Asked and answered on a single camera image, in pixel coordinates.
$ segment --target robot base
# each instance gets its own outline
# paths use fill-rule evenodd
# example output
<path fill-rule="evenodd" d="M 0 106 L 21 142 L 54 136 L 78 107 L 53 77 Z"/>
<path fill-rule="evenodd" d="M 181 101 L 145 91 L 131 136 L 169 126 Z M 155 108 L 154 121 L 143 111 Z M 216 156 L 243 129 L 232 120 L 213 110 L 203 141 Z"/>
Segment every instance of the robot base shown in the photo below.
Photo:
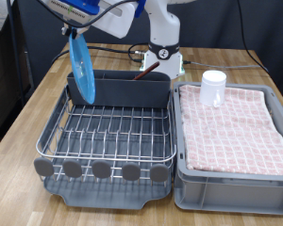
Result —
<path fill-rule="evenodd" d="M 140 71 L 144 71 L 158 61 L 160 65 L 155 68 L 153 72 L 168 74 L 171 79 L 175 79 L 178 76 L 185 74 L 185 70 L 182 66 L 182 55 L 179 52 L 173 54 L 167 60 L 161 60 L 158 59 L 154 53 L 148 50 L 144 55 Z"/>

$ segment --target black cable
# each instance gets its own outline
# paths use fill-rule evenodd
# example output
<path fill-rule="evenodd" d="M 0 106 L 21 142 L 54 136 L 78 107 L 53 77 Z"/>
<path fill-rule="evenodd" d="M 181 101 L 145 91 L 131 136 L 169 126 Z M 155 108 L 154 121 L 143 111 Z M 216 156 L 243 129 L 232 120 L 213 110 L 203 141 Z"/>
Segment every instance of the black cable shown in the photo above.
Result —
<path fill-rule="evenodd" d="M 8 16 L 9 16 L 9 23 L 10 23 L 13 52 L 15 55 L 15 63 L 16 63 L 18 80 L 19 80 L 18 82 L 19 82 L 19 89 L 20 89 L 20 95 L 21 95 L 21 104 L 22 104 L 22 107 L 24 107 L 25 106 L 25 95 L 23 92 L 22 76 L 21 76 L 19 56 L 18 56 L 17 40 L 16 40 L 16 32 L 15 32 L 15 26 L 13 24 L 13 16 L 12 16 L 10 0 L 7 0 L 7 5 L 8 5 Z"/>
<path fill-rule="evenodd" d="M 242 18 L 242 11 L 241 11 L 241 4 L 240 0 L 237 0 L 238 2 L 238 8 L 239 8 L 239 14 L 240 14 L 240 22 L 241 22 L 241 34 L 242 34 L 242 41 L 244 45 L 244 49 L 246 50 L 247 54 L 267 73 L 269 74 L 267 68 L 265 68 L 263 65 L 261 65 L 259 62 L 256 61 L 256 59 L 249 53 L 246 43 L 245 43 L 245 37 L 244 37 L 244 29 L 243 29 L 243 18 Z"/>
<path fill-rule="evenodd" d="M 134 54 L 135 53 L 135 51 L 130 50 L 130 48 L 133 48 L 132 46 L 127 51 L 126 50 L 115 50 L 115 49 L 109 49 L 109 48 L 97 47 L 97 46 L 87 46 L 87 47 L 88 47 L 88 49 L 98 49 L 98 50 L 110 51 L 110 52 L 118 53 L 118 54 Z M 69 53 L 69 50 L 66 50 L 66 51 L 56 55 L 55 58 L 53 58 L 53 60 L 51 61 L 51 65 L 53 65 L 59 57 L 65 55 L 65 54 L 68 54 L 68 53 Z"/>
<path fill-rule="evenodd" d="M 128 56 L 129 56 L 129 58 L 131 59 L 131 60 L 133 60 L 134 62 L 138 62 L 138 63 L 142 63 L 142 59 L 135 59 L 135 58 L 132 58 L 132 56 L 131 56 L 131 49 L 133 48 L 133 47 L 135 47 L 135 46 L 137 46 L 137 45 L 148 45 L 148 42 L 144 42 L 144 43 L 137 43 L 137 44 L 133 44 L 133 45 L 131 45 L 131 47 L 128 49 Z"/>
<path fill-rule="evenodd" d="M 42 0 L 37 0 L 45 9 L 47 9 L 47 11 L 49 11 L 50 13 L 52 13 L 55 17 L 57 17 L 58 19 L 60 19 L 61 21 L 63 21 L 64 23 L 66 23 L 67 25 L 69 26 L 72 26 L 72 27 L 76 27 L 76 28 L 83 28 L 83 27 L 86 27 L 86 26 L 90 26 L 91 24 L 97 22 L 99 19 L 101 19 L 106 13 L 108 13 L 110 10 L 112 10 L 113 8 L 116 8 L 118 6 L 120 6 L 121 4 L 124 4 L 124 3 L 130 3 L 130 2 L 138 2 L 139 0 L 124 0 L 122 2 L 118 2 L 108 8 L 105 9 L 104 12 L 102 12 L 100 15 L 98 15 L 96 18 L 94 18 L 92 21 L 89 21 L 85 24 L 72 24 L 70 23 L 69 21 L 67 20 L 64 20 L 63 18 L 61 18 L 59 15 L 57 15 L 52 9 L 50 9 L 45 3 L 43 3 Z"/>

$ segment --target dark wall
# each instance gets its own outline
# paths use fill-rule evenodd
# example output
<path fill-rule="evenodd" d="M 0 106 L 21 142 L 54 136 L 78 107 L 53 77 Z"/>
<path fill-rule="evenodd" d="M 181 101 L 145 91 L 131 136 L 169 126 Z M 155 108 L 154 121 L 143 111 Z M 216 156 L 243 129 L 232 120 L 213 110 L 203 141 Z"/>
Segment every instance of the dark wall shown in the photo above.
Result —
<path fill-rule="evenodd" d="M 62 22 L 35 0 L 18 1 L 34 82 L 39 85 L 67 38 L 60 35 Z M 283 0 L 241 0 L 241 8 L 247 46 L 256 51 L 283 94 Z M 243 49 L 236 0 L 198 0 L 168 10 L 181 22 L 181 46 Z M 149 36 L 145 12 L 121 40 L 96 28 L 85 33 L 88 42 L 101 43 L 147 42 Z"/>

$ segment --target blue plate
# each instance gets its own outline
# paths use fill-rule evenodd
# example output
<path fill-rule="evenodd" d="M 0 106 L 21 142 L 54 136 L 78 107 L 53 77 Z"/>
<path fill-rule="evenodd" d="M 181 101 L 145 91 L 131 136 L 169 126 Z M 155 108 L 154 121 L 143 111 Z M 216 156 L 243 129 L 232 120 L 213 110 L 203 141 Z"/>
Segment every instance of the blue plate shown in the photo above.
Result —
<path fill-rule="evenodd" d="M 84 36 L 81 34 L 78 39 L 74 40 L 71 34 L 69 36 L 69 44 L 70 59 L 76 85 L 83 99 L 92 105 L 95 99 L 94 74 Z"/>

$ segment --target gray plastic bin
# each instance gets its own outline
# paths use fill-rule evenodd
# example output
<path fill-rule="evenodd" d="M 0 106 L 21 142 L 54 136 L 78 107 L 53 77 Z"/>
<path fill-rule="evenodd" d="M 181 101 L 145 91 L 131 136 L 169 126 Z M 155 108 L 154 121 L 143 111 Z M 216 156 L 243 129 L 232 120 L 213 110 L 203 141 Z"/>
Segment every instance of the gray plastic bin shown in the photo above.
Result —
<path fill-rule="evenodd" d="M 174 84 L 177 164 L 175 203 L 182 209 L 261 213 L 283 215 L 283 176 L 189 170 L 186 168 L 185 145 L 181 122 L 178 89 Z M 283 107 L 273 90 L 267 86 L 227 84 L 231 88 L 264 92 L 266 105 L 278 132 L 283 136 Z"/>

